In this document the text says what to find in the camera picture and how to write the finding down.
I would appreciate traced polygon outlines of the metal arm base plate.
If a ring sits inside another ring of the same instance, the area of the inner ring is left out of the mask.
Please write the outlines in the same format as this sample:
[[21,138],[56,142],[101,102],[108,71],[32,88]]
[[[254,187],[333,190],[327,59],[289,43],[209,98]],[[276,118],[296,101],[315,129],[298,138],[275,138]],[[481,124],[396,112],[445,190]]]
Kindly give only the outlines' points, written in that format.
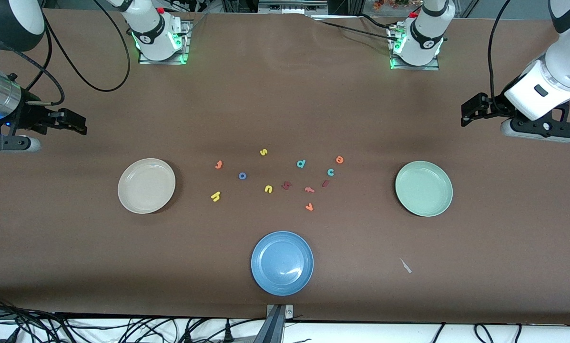
[[439,61],[437,56],[433,57],[432,60],[423,66],[414,66],[406,63],[401,56],[397,54],[401,47],[406,41],[406,35],[404,33],[403,22],[399,21],[395,24],[390,24],[389,28],[386,29],[387,36],[394,38],[389,42],[389,54],[390,54],[390,69],[401,69],[401,70],[413,70],[413,71],[438,71]]
[[194,21],[161,15],[146,32],[132,31],[140,52],[139,64],[185,65],[189,57]]

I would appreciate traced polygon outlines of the orange decoration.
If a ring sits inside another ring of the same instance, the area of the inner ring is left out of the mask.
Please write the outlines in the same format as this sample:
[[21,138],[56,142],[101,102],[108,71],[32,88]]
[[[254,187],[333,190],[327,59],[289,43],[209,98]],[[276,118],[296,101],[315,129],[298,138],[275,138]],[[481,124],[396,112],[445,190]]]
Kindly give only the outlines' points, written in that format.
[[405,9],[410,6],[411,0],[374,0],[372,3],[374,11]]

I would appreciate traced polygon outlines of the brown table mat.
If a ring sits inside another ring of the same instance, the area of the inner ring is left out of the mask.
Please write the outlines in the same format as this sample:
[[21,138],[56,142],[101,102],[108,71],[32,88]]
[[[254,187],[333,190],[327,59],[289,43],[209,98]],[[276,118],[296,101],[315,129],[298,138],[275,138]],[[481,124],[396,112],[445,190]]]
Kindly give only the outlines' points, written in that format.
[[[378,38],[302,15],[207,15],[186,65],[139,65],[128,40],[130,77],[109,93],[55,50],[48,69],[88,134],[50,130],[37,153],[0,152],[0,300],[69,313],[250,318],[289,303],[303,321],[570,323],[570,143],[505,137],[500,119],[460,126],[461,104],[488,89],[491,26],[454,21],[439,71],[407,71],[390,69]],[[160,210],[132,213],[119,179],[146,158],[172,167],[176,189]],[[450,177],[441,215],[399,202],[395,178],[414,161]],[[250,267],[259,240],[280,231],[314,256],[289,297],[262,290]]]

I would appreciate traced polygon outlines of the aluminium frame piece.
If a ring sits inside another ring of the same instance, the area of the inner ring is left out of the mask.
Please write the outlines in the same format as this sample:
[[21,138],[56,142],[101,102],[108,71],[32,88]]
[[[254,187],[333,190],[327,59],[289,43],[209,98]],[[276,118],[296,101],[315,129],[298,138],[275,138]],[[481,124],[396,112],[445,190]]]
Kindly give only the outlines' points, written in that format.
[[328,0],[258,0],[257,13],[328,15]]

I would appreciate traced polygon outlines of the green plate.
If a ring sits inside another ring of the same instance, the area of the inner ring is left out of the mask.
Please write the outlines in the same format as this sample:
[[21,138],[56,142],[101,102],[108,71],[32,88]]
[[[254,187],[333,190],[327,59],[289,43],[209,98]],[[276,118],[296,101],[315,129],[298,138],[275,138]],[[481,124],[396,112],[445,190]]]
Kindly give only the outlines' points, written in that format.
[[448,174],[427,161],[407,163],[395,178],[396,196],[410,213],[434,217],[444,213],[453,200],[454,188]]

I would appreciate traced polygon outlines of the beige brown plate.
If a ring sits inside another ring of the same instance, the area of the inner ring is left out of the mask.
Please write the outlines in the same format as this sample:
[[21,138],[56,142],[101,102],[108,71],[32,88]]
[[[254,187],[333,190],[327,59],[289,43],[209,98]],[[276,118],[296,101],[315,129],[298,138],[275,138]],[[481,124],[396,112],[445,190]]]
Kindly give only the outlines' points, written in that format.
[[171,200],[176,189],[172,167],[161,159],[146,158],[131,164],[119,179],[121,205],[132,213],[154,213]]

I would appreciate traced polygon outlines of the blue plate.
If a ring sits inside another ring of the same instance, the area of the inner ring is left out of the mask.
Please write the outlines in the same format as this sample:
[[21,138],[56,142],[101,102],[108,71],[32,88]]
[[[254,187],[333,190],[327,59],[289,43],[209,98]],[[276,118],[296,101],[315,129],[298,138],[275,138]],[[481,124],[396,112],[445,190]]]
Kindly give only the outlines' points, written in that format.
[[289,297],[310,282],[314,271],[311,247],[294,232],[272,232],[254,247],[250,259],[252,276],[266,293]]

